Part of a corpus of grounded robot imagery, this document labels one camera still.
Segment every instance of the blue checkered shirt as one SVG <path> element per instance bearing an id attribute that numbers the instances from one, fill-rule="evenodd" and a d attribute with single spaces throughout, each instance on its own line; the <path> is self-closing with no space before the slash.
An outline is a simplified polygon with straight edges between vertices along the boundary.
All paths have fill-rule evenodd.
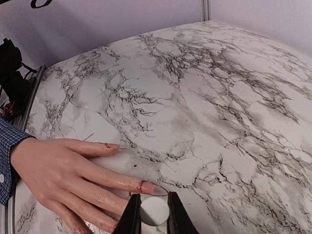
<path id="1" fill-rule="evenodd" d="M 13 184 L 19 178 L 11 165 L 11 149 L 22 140 L 31 137 L 27 133 L 14 128 L 0 118 L 0 203 L 5 205 L 9 200 Z"/>

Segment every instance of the white marble tabletop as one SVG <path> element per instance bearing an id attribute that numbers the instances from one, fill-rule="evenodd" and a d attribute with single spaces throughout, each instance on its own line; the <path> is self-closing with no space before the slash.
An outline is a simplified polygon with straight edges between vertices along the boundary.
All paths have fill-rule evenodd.
<path id="1" fill-rule="evenodd" d="M 58 63 L 27 131 L 128 147 L 96 163 L 178 192 L 201 234 L 312 233 L 312 62 L 257 34 L 194 23 Z M 69 233 L 23 182 L 15 218 Z"/>

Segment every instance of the white circular object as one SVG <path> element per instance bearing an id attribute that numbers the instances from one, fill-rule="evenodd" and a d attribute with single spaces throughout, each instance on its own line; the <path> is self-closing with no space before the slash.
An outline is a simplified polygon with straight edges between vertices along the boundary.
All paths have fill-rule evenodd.
<path id="1" fill-rule="evenodd" d="M 160 226 L 169 218 L 169 206 L 159 197 L 150 197 L 142 202 L 140 216 L 143 223 L 149 226 Z"/>
<path id="2" fill-rule="evenodd" d="M 4 175 L 0 175 L 0 183 L 2 184 L 4 182 Z"/>

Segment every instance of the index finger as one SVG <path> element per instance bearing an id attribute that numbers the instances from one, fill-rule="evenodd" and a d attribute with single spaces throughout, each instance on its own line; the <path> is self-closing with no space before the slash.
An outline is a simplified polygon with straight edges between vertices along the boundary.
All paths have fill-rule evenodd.
<path id="1" fill-rule="evenodd" d="M 79 174 L 87 180 L 108 188 L 124 190 L 140 194 L 152 194 L 154 185 L 141 179 L 123 175 L 98 166 L 85 159 L 83 166 L 78 168 Z"/>

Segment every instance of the metal frame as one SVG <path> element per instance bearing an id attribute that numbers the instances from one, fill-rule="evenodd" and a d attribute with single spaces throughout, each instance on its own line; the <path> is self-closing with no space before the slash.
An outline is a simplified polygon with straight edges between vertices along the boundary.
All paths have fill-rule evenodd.
<path id="1" fill-rule="evenodd" d="M 210 0 L 203 0 L 203 21 L 211 20 Z"/>
<path id="2" fill-rule="evenodd" d="M 33 105 L 39 84 L 41 82 L 43 73 L 46 67 L 42 66 L 37 69 L 37 73 L 30 73 L 28 77 L 36 77 L 35 87 L 31 93 L 29 103 L 27 105 L 25 114 L 17 117 L 15 120 L 11 122 L 14 127 L 22 129 L 23 131 L 26 129 L 28 117 L 31 111 L 31 107 Z M 15 191 L 13 189 L 13 194 L 9 199 L 6 206 L 0 205 L 0 234 L 15 234 Z"/>

